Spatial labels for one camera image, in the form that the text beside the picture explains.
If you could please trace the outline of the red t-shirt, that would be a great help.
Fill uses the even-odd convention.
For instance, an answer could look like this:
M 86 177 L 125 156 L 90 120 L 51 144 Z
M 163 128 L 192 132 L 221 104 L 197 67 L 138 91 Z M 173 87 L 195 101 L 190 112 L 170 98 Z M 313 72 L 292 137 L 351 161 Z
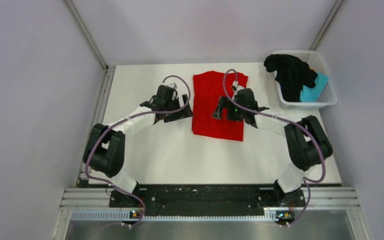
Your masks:
M 232 84 L 236 79 L 234 73 L 229 73 L 223 84 L 224 73 L 207 71 L 195 74 L 193 81 L 193 114 L 191 130 L 195 135 L 216 139 L 242 142 L 244 140 L 244 123 L 226 119 L 227 111 L 222 111 L 222 119 L 215 119 L 219 98 L 225 96 L 224 89 L 230 97 L 233 96 Z

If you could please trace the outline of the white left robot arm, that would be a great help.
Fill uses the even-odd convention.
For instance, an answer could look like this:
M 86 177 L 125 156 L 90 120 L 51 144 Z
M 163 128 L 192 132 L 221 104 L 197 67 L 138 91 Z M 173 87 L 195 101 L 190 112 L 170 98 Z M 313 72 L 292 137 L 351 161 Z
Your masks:
M 139 184 L 123 169 L 126 138 L 160 121 L 168 123 L 193 117 L 190 96 L 190 91 L 179 95 L 174 83 L 161 84 L 156 94 L 126 117 L 107 125 L 95 124 L 83 154 L 86 176 L 121 192 L 121 200 L 127 206 L 136 206 L 141 198 L 136 190 Z

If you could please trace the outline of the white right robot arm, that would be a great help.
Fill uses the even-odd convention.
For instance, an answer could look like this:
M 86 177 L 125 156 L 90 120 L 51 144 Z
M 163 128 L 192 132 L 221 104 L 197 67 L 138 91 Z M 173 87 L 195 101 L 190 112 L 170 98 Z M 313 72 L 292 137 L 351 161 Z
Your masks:
M 234 88 L 233 97 L 219 97 L 212 117 L 223 119 L 224 110 L 228 121 L 244 122 L 285 138 L 290 162 L 273 184 L 273 200 L 279 206 L 287 206 L 293 200 L 306 171 L 323 164 L 333 154 L 333 147 L 316 116 L 289 117 L 260 107 L 249 88 L 239 86 Z

